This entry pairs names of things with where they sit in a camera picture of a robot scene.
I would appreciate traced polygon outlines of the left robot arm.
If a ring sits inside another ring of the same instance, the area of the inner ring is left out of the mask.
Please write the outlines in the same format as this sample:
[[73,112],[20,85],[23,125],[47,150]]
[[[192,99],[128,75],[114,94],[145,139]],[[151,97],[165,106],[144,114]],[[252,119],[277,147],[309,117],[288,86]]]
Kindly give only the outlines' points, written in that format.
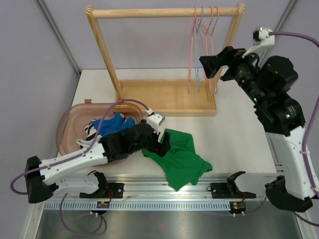
[[103,198],[108,192],[108,183],[102,173],[80,177],[75,172],[126,159],[143,149],[164,157],[171,148],[169,141],[169,132],[160,136],[146,120],[142,120],[131,128],[100,138],[91,148],[46,160],[30,157],[24,177],[28,202],[40,203],[58,193],[72,192],[81,198]]

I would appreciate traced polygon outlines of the blue tank top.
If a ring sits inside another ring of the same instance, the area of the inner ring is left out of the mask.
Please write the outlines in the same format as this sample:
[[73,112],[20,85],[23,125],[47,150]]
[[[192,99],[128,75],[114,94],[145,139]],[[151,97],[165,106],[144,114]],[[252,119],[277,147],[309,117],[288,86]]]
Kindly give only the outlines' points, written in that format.
[[99,131],[101,137],[105,137],[111,133],[117,133],[118,131],[131,128],[135,125],[133,118],[126,118],[121,113],[115,113],[114,117],[111,119],[104,119]]

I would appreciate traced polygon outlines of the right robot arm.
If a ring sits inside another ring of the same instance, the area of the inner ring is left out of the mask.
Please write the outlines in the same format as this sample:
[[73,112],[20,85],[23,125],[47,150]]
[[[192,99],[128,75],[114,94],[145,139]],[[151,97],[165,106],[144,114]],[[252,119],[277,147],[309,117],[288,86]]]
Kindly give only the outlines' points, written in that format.
[[245,49],[225,47],[214,56],[199,58],[205,75],[212,78],[227,66],[221,81],[236,81],[254,104],[275,163],[282,175],[265,185],[269,201],[278,209],[303,213],[317,199],[318,179],[304,143],[306,121],[301,105],[288,95],[298,74],[283,56],[271,56],[262,67],[259,56]]

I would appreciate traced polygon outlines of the black white striped tank top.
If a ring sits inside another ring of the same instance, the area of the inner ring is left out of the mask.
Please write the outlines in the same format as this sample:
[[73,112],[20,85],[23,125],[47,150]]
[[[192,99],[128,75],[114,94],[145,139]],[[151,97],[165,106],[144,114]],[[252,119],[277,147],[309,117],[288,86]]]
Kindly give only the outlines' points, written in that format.
[[84,127],[84,131],[86,133],[85,138],[76,140],[76,143],[80,146],[80,148],[88,147],[92,143],[93,139],[95,138],[95,135],[97,135],[97,140],[101,138],[99,133],[97,133],[99,124],[100,124],[100,120],[95,119]]

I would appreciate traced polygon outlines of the green tank top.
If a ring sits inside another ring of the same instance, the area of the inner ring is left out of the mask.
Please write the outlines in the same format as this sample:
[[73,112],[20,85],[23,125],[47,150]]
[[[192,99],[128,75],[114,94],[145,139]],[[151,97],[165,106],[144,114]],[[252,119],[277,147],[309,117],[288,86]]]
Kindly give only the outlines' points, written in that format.
[[142,150],[145,157],[152,159],[164,171],[170,187],[180,190],[188,183],[196,185],[199,178],[213,170],[213,166],[195,152],[191,134],[173,129],[165,129],[170,134],[170,150],[165,156]]

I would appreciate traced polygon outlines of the light blue hanger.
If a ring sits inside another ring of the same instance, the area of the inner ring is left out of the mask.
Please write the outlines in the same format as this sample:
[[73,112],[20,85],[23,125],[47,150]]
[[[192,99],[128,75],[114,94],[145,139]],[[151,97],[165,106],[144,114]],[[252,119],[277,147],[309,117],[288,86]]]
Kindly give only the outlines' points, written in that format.
[[194,28],[195,28],[195,77],[196,77],[196,85],[197,85],[197,91],[200,91],[200,76],[199,76],[199,57],[200,57],[200,27],[201,27],[201,22],[203,19],[203,10],[204,8],[201,7],[201,16],[200,18],[197,18],[197,15],[195,15],[195,20],[194,20]]

